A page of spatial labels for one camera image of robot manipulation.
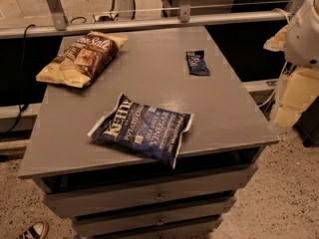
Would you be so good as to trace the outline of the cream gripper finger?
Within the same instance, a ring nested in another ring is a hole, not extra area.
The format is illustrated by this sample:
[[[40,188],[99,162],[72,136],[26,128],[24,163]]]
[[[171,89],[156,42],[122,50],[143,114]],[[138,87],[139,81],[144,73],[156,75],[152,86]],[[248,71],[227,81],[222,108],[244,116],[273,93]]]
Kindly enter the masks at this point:
[[[282,128],[293,127],[301,118],[301,113],[289,107],[280,107],[275,113],[273,123]]]

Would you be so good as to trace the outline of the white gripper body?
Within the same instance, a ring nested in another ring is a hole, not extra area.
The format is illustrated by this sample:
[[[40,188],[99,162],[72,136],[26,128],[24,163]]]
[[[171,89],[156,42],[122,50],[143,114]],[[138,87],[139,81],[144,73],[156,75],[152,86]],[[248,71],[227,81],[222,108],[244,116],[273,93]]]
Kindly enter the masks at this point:
[[[319,71],[298,68],[288,78],[285,93],[281,100],[284,107],[293,108],[301,113],[319,97]]]

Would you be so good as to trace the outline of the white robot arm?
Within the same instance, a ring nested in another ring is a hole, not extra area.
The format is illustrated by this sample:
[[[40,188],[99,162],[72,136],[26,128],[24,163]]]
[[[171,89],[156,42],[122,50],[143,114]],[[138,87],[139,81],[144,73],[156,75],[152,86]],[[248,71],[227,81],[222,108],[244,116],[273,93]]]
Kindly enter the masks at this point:
[[[273,124],[292,127],[319,96],[319,0],[305,0],[263,48],[282,51],[285,61],[296,67],[289,76],[279,77],[270,116]]]

